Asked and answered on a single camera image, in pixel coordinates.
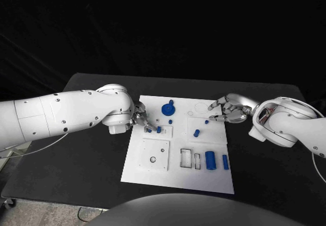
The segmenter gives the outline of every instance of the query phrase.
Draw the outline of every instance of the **blue cylinder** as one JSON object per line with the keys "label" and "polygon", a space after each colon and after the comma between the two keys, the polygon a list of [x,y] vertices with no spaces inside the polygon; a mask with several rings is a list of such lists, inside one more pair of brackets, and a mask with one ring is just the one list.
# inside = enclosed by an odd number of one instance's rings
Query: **blue cylinder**
{"label": "blue cylinder", "polygon": [[174,100],[171,100],[169,103],[162,106],[162,113],[166,116],[172,116],[175,114]]}
{"label": "blue cylinder", "polygon": [[194,137],[200,136],[200,132],[201,132],[200,130],[195,131]]}
{"label": "blue cylinder", "polygon": [[207,158],[207,169],[215,170],[217,169],[215,153],[213,151],[205,152],[205,158]]}
{"label": "blue cylinder", "polygon": [[226,154],[223,155],[223,164],[224,164],[224,169],[228,170],[230,164],[228,164],[228,156]]}

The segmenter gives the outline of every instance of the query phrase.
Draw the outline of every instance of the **white cable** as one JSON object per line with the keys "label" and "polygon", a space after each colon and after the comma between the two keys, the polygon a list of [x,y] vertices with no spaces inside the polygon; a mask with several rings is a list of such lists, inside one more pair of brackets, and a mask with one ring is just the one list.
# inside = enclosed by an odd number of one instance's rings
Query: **white cable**
{"label": "white cable", "polygon": [[[301,100],[298,100],[298,99],[292,99],[292,98],[290,98],[290,100],[295,100],[296,102],[299,102],[301,104],[303,104],[306,107],[311,107],[311,108],[316,111],[316,113],[321,115],[321,117],[325,118],[324,114],[319,112],[319,110],[318,110],[314,106],[311,106],[308,103],[305,103],[303,101],[301,101]],[[324,178],[324,176],[322,176],[322,174],[321,174],[321,172],[319,172],[319,170],[318,170],[318,165],[316,165],[316,162],[315,162],[315,153],[314,153],[314,152],[312,152],[312,158],[314,158],[315,169],[316,169],[316,171],[318,171],[319,177],[322,178],[322,180],[324,180],[325,183],[326,183],[326,180],[325,180],[325,178]]]}
{"label": "white cable", "polygon": [[9,158],[15,158],[15,157],[21,157],[21,156],[25,156],[25,155],[29,155],[29,154],[34,154],[39,151],[42,151],[44,149],[47,149],[48,147],[51,147],[68,134],[65,134],[52,144],[50,144],[47,147],[42,147],[39,150],[31,152],[31,153],[26,153],[26,154],[21,154],[21,155],[16,155],[16,156],[9,156],[9,157],[0,157],[0,159],[9,159]]}

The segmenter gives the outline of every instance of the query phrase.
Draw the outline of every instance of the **circular hole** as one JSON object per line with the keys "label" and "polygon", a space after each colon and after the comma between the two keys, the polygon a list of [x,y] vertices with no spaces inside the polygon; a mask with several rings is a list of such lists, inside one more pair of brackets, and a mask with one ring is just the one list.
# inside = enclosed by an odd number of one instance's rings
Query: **circular hole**
{"label": "circular hole", "polygon": [[152,157],[152,158],[151,158],[151,161],[155,162],[155,161],[156,161],[156,157]]}

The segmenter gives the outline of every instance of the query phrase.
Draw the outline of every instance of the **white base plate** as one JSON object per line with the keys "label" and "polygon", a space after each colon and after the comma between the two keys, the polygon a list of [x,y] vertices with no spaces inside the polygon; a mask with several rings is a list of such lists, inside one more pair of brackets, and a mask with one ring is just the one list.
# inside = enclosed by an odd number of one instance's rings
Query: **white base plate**
{"label": "white base plate", "polygon": [[[162,106],[171,99],[175,102],[176,111],[172,116],[165,116]],[[221,107],[208,111],[214,100],[175,97],[140,96],[140,102],[146,105],[149,122],[172,128],[168,130],[169,135],[159,135],[153,134],[155,131],[152,134],[145,133],[143,127],[135,126],[122,181],[234,194],[231,164],[230,170],[226,170],[223,165],[223,155],[228,155],[224,123],[210,121],[205,124],[211,115],[221,114]],[[194,129],[201,130],[200,137],[194,137]],[[169,141],[168,170],[151,169],[149,153],[143,153],[145,139],[153,140],[152,146],[159,145],[162,141]],[[191,149],[192,168],[181,167],[181,149]],[[215,152],[217,170],[207,169],[207,151]],[[195,169],[195,154],[200,154],[201,169]]]}

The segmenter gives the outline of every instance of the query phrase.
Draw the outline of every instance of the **robotic hand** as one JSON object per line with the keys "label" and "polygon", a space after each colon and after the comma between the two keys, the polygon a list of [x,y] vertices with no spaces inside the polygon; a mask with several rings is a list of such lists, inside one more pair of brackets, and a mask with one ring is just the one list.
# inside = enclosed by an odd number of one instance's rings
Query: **robotic hand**
{"label": "robotic hand", "polygon": [[140,124],[153,131],[146,108],[133,102],[127,89],[110,84],[97,91],[80,90],[0,102],[0,150],[25,142],[94,127],[109,126],[110,134]]}
{"label": "robotic hand", "polygon": [[267,139],[283,147],[292,147],[301,140],[315,154],[326,157],[326,119],[309,104],[288,97],[260,104],[231,93],[211,104],[208,110],[220,105],[224,105],[226,115],[213,115],[211,120],[241,123],[251,115],[254,126],[250,135],[256,139]]}

